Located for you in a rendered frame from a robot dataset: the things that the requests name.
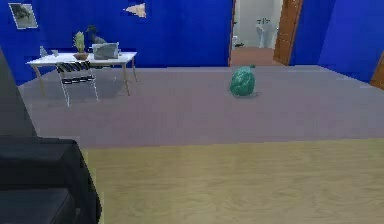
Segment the grey framed wall picture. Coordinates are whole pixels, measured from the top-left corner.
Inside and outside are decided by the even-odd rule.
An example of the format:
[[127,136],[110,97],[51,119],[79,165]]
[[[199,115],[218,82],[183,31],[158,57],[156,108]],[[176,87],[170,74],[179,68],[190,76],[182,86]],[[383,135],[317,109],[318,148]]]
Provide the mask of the grey framed wall picture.
[[18,30],[38,27],[31,4],[9,3],[8,6]]

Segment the grey open laptop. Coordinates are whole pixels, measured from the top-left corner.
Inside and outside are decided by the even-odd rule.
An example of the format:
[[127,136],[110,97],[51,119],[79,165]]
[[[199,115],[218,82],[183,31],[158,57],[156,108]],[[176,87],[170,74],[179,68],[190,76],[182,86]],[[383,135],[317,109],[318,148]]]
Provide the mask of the grey open laptop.
[[119,43],[93,44],[92,51],[95,60],[108,60],[118,58]]

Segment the black and white chair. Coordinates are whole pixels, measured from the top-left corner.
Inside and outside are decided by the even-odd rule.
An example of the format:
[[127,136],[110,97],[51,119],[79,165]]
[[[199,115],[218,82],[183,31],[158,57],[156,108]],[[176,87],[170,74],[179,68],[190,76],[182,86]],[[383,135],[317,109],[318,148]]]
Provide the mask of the black and white chair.
[[[96,87],[96,77],[94,75],[93,68],[91,67],[91,63],[88,60],[85,61],[70,61],[70,62],[58,62],[55,64],[56,70],[60,75],[61,87],[63,90],[63,94],[65,97],[65,101],[67,106],[70,106],[70,95],[67,90],[67,86],[71,84],[78,83],[91,83],[94,88],[96,100],[99,100],[97,87]],[[85,76],[74,76],[74,77],[66,77],[66,73],[73,72],[82,72],[86,71],[87,74]]]

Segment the white pedestal sink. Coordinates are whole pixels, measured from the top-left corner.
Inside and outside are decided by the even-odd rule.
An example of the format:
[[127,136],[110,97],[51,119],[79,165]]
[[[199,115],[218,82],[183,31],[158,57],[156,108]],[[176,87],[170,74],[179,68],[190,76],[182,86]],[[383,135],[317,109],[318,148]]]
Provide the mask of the white pedestal sink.
[[270,19],[263,17],[256,20],[256,33],[259,36],[259,47],[270,48],[278,28]]

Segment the white desk with wooden legs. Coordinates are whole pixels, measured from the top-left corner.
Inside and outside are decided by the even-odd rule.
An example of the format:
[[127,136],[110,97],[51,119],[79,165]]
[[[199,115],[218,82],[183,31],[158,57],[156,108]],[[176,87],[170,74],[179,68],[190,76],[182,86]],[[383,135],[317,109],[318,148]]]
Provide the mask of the white desk with wooden legs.
[[[124,81],[127,81],[127,64],[131,62],[132,64],[135,61],[136,52],[121,52],[118,55],[117,59],[105,59],[105,60],[96,60],[94,58],[93,53],[89,53],[86,60],[90,62],[92,66],[110,66],[110,65],[119,65],[123,69],[123,77]],[[74,53],[59,53],[58,56],[54,56],[53,54],[47,55],[44,57],[40,57],[38,59],[32,60],[28,62],[33,70],[36,73],[36,77],[41,82],[41,73],[39,71],[39,67],[43,66],[55,66],[57,63],[67,63],[67,62],[77,62]],[[40,83],[41,91],[44,91],[43,83]]]

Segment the green rubbish bag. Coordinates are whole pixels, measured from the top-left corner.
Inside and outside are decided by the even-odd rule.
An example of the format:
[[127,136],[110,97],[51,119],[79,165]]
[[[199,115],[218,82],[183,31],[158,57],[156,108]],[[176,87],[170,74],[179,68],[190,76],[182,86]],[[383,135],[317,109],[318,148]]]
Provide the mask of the green rubbish bag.
[[235,70],[229,85],[229,91],[234,96],[250,96],[255,89],[256,78],[252,72],[254,65],[242,66]]

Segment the black sofa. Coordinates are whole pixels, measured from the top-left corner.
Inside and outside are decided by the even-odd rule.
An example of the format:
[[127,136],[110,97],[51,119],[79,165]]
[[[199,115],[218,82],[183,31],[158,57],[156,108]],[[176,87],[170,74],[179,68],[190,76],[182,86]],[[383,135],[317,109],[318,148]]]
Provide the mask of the black sofa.
[[84,217],[99,224],[102,206],[79,145],[39,137],[0,47],[0,189],[66,188]]

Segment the brown wooden room door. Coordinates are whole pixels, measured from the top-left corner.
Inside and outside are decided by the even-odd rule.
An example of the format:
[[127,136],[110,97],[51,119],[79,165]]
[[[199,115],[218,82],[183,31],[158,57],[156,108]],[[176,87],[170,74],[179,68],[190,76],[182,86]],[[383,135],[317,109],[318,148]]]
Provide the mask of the brown wooden room door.
[[273,59],[288,66],[300,18],[303,0],[283,0]]

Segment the black desk lamp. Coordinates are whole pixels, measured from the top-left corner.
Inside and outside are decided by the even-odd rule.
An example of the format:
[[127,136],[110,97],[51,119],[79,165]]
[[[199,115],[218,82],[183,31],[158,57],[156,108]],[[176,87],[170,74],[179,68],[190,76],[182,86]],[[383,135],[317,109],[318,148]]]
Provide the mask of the black desk lamp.
[[97,28],[94,25],[89,25],[86,32],[89,34],[93,44],[104,44],[105,40],[97,35]]

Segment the green cactus in brown pot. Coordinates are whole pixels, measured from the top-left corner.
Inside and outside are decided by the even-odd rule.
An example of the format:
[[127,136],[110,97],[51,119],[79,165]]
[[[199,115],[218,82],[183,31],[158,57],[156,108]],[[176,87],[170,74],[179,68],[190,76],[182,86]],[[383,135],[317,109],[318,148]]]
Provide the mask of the green cactus in brown pot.
[[86,60],[88,58],[88,54],[85,52],[84,34],[81,31],[78,31],[75,34],[73,41],[73,46],[77,49],[77,52],[74,54],[74,57],[77,60]]

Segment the beige paper wall decoration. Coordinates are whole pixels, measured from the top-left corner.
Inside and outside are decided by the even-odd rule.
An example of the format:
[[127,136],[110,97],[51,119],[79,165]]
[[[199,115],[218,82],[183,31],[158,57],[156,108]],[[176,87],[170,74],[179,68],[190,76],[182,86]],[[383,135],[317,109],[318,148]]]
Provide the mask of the beige paper wall decoration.
[[138,16],[139,18],[145,18],[146,17],[146,8],[145,8],[144,3],[129,6],[129,7],[125,8],[125,11],[132,13],[132,14]]

